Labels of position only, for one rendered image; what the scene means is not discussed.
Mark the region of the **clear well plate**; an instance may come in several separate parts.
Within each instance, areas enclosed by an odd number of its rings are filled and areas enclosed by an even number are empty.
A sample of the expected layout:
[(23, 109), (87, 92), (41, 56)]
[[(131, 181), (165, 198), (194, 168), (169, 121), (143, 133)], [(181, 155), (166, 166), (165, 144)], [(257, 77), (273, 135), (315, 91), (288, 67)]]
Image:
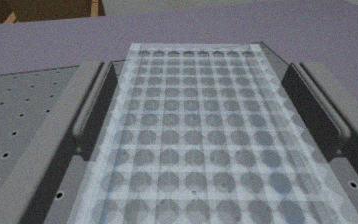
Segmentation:
[(358, 224), (358, 213), (259, 44), (131, 43), (66, 224)]

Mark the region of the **grey flat rectangular panel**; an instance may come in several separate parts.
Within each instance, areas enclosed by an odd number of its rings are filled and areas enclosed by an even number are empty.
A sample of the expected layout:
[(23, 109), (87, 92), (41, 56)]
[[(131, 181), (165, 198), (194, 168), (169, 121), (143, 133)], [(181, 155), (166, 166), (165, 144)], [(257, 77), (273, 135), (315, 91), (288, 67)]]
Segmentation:
[[(259, 44), (282, 81), (290, 65)], [(0, 74), (0, 187), (53, 108), (79, 65)], [(66, 224), (89, 161), (73, 156), (44, 224)], [(328, 163), (358, 212), (358, 174), (346, 158)]]

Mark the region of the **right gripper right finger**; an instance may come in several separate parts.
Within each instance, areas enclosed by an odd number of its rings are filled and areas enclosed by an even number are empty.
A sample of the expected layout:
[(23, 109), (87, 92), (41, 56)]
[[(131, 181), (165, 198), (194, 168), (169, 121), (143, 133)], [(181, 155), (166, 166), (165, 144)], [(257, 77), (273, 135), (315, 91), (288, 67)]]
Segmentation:
[(281, 84), (326, 161), (358, 174), (358, 101), (321, 62), (290, 63)]

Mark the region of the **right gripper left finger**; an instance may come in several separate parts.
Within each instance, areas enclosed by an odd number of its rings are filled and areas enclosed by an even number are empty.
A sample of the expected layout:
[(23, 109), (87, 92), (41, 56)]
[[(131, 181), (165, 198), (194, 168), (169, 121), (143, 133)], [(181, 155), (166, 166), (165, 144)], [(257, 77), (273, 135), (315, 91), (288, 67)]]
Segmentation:
[(84, 60), (0, 187), (0, 224), (43, 224), (73, 156), (89, 161), (118, 80)]

